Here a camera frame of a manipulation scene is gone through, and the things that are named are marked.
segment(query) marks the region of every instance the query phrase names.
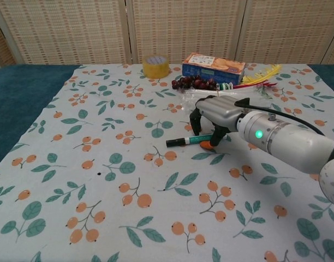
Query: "marker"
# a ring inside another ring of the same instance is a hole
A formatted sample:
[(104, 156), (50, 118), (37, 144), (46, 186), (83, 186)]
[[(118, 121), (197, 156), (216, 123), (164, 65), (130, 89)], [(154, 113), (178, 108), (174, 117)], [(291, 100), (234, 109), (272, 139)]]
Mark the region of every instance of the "marker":
[(185, 146), (190, 144), (198, 144), (201, 141), (211, 140), (211, 137), (212, 134), (191, 136), (190, 138), (178, 138), (173, 140), (167, 140), (166, 145), (167, 147), (172, 147), (172, 146)]

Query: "plastic bag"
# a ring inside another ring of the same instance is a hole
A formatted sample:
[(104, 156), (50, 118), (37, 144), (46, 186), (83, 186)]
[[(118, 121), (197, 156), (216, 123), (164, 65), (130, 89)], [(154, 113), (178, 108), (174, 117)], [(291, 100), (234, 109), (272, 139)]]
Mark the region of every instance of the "plastic bag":
[(189, 115), (195, 109), (195, 103), (200, 98), (205, 98), (207, 96), (231, 96), (238, 100), (250, 97), (250, 104), (262, 107), (270, 107), (272, 97), (267, 94), (267, 89), (262, 84), (238, 88), (233, 90), (221, 90), (221, 91), (209, 91), (209, 90), (197, 90), (188, 89), (181, 92), (181, 105), (185, 114)]

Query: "tablecloth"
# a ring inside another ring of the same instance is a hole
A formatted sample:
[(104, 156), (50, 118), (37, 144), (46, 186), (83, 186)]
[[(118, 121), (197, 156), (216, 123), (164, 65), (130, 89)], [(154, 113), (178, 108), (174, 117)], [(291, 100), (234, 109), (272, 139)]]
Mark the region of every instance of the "tablecloth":
[[(166, 148), (192, 135), (180, 76), (175, 64), (160, 80), (141, 65), (74, 71), (0, 163), (0, 261), (334, 261), (316, 174), (237, 133), (214, 151)], [(317, 74), (283, 65), (270, 81), (248, 96), (334, 139), (334, 92)]]

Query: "teal carpet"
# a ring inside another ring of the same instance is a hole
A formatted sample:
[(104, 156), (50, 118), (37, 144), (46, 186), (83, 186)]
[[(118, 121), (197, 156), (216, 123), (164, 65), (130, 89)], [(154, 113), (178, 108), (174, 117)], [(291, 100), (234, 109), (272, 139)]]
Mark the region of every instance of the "teal carpet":
[[(334, 90), (334, 65), (309, 65)], [(0, 161), (78, 65), (14, 65), (0, 69)]]

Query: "green led light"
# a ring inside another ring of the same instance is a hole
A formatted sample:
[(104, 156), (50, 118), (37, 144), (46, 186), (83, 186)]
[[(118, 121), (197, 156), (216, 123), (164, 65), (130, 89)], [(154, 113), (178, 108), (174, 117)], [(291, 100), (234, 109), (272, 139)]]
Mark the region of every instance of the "green led light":
[(256, 137), (256, 138), (262, 138), (262, 137), (263, 137), (263, 131), (261, 131), (261, 130), (257, 130), (257, 131), (255, 132), (255, 137)]

